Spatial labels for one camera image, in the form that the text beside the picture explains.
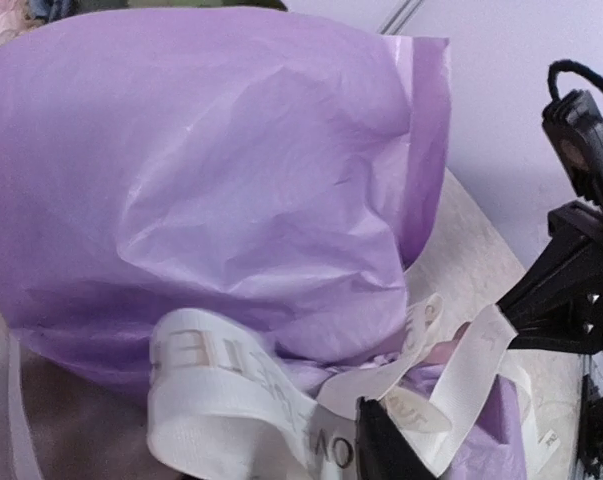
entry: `black cable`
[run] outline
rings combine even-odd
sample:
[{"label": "black cable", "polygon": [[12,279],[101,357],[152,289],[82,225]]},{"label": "black cable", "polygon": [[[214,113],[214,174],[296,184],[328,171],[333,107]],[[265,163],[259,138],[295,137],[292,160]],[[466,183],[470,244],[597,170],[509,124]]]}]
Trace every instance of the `black cable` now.
[{"label": "black cable", "polygon": [[548,70],[548,90],[550,91],[552,100],[557,101],[561,99],[559,96],[559,88],[557,87],[557,77],[559,76],[559,73],[562,72],[576,73],[580,77],[588,80],[603,93],[603,77],[601,75],[595,73],[579,62],[573,60],[559,60],[550,65],[550,69]]}]

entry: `beige surface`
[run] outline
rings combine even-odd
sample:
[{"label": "beige surface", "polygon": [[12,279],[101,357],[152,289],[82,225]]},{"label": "beige surface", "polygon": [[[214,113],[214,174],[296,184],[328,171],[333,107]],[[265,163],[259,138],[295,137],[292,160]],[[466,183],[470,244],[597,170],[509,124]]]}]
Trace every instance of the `beige surface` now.
[{"label": "beige surface", "polygon": [[[446,300],[441,338],[495,302],[523,269],[476,204],[448,174],[433,236],[410,270],[413,299],[436,290]],[[5,328],[0,317],[0,480],[9,477]],[[572,464],[580,378],[575,356],[524,352],[534,382],[540,432],[554,429],[561,450],[539,479],[565,480]],[[145,446],[145,413],[49,362],[25,354],[23,386],[46,480],[176,480]]]}]

